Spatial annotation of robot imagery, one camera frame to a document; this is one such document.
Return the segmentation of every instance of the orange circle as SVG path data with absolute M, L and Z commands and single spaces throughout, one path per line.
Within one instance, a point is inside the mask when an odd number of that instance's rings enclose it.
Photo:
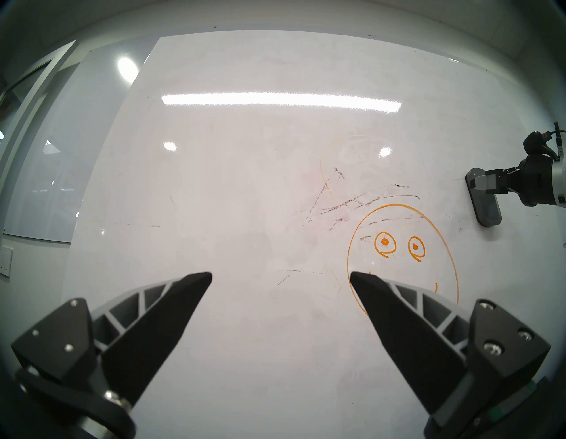
M 379 237 L 379 235 L 382 235 L 382 234 L 389 236 L 389 237 L 393 240 L 393 243 L 395 244 L 395 248 L 394 248 L 393 250 L 391 250 L 390 252 L 380 252 L 380 251 L 378 250 L 378 237 Z M 383 245 L 389 245 L 389 240 L 388 240 L 387 238 L 383 238 L 383 239 L 381 240 L 381 243 L 382 243 Z M 387 232 L 379 232 L 377 235 L 375 235 L 374 248 L 375 248 L 375 251 L 378 252 L 381 256 L 383 256 L 384 258 L 389 259 L 389 256 L 386 256 L 386 255 L 389 254 L 389 253 L 395 253 L 395 250 L 397 250 L 397 243 L 395 242 L 395 238 L 394 238 L 393 236 L 391 236 L 390 233 L 387 233 Z
M 439 230 L 436 228 L 436 226 L 432 223 L 432 221 L 430 219 L 428 219 L 428 217 L 423 212 L 415 209 L 414 207 L 407 206 L 406 204 L 386 204 L 385 206 L 380 206 L 377 209 L 373 209 L 369 214 L 367 214 L 366 216 L 363 217 L 363 219 L 359 222 L 358 226 L 355 228 L 354 234 L 352 235 L 352 238 L 350 240 L 350 245 L 348 246 L 348 257 L 346 259 L 346 274 L 348 276 L 348 283 L 350 284 L 350 289 L 352 291 L 352 295 L 354 296 L 354 299 L 358 303 L 360 309 L 365 313 L 365 315 L 367 315 L 366 310 L 363 308 L 362 304 L 358 300 L 358 296 L 356 296 L 356 294 L 354 292 L 354 287 L 352 287 L 352 284 L 350 283 L 350 248 L 352 247 L 352 242 L 354 241 L 354 236 L 355 236 L 356 232 L 358 231 L 359 226 L 362 225 L 362 223 L 366 220 L 366 218 L 368 216 L 370 216 L 371 214 L 373 214 L 374 212 L 376 212 L 380 209 L 383 209 L 384 207 L 393 207 L 393 206 L 406 207 L 407 209 L 412 210 L 413 212 L 416 212 L 419 215 L 422 215 L 422 217 L 428 221 L 428 223 L 432 226 L 432 228 L 436 231 L 436 233 L 438 233 L 438 236 L 440 236 L 442 243 L 446 247 L 446 250 L 448 252 L 448 256 L 450 256 L 450 260 L 452 261 L 452 267 L 454 268 L 454 276 L 456 276 L 456 304 L 458 304 L 460 302 L 460 286 L 458 284 L 458 273 L 456 273 L 456 265 L 454 264 L 454 259 L 452 258 L 452 253 L 450 253 L 450 249 L 448 248 L 448 244 L 446 244 L 446 241 L 444 241 L 444 238 L 440 234 Z
M 423 246 L 423 254 L 414 254 L 411 251 L 411 239 L 415 238 L 416 240 L 418 240 L 421 245 Z M 423 256 L 425 256 L 426 254 L 426 249 L 425 249 L 425 244 L 423 243 L 423 241 L 421 241 L 421 239 L 418 236 L 411 236 L 411 238 L 409 238 L 409 241 L 407 242 L 407 248 L 409 249 L 409 254 L 413 257 L 413 259 L 415 259 L 415 261 L 417 262 L 422 262 L 419 258 L 422 258 Z M 417 250 L 419 248 L 419 246 L 415 243 L 413 243 L 413 249 Z

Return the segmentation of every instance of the screw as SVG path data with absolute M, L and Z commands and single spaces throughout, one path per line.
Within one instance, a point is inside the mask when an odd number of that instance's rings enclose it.
M 533 339 L 533 336 L 531 335 L 530 332 L 525 331 L 525 330 L 519 330 L 518 332 L 519 337 L 524 338 L 526 342 L 530 341 Z
M 106 398 L 108 401 L 112 401 L 113 403 L 120 401 L 118 394 L 116 392 L 112 392 L 111 390 L 104 392 L 104 398 Z
M 499 357 L 503 353 L 503 348 L 495 343 L 485 343 L 483 348 L 496 357 Z
M 481 306 L 483 309 L 493 309 L 494 306 L 488 302 L 480 302 L 479 306 Z

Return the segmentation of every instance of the whiteboard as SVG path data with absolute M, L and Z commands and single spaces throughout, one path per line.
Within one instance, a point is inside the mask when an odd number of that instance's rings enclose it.
M 524 158 L 524 137 L 542 128 L 516 114 L 524 99 L 483 70 L 382 41 L 161 38 L 93 169 L 64 287 L 94 309 L 212 272 L 132 412 L 138 435 L 421 437 L 427 414 L 357 303 L 352 270 L 468 313 L 495 301 L 553 344 L 551 373 L 566 324 L 555 212 L 501 196 L 502 224 L 484 229 L 464 183 L 472 167 Z
M 144 37 L 95 49 L 76 69 L 55 76 L 6 180 L 4 233 L 71 242 L 92 168 L 131 85 L 118 60 L 127 57 L 139 67 L 156 41 Z M 69 77 L 66 70 L 74 71 Z

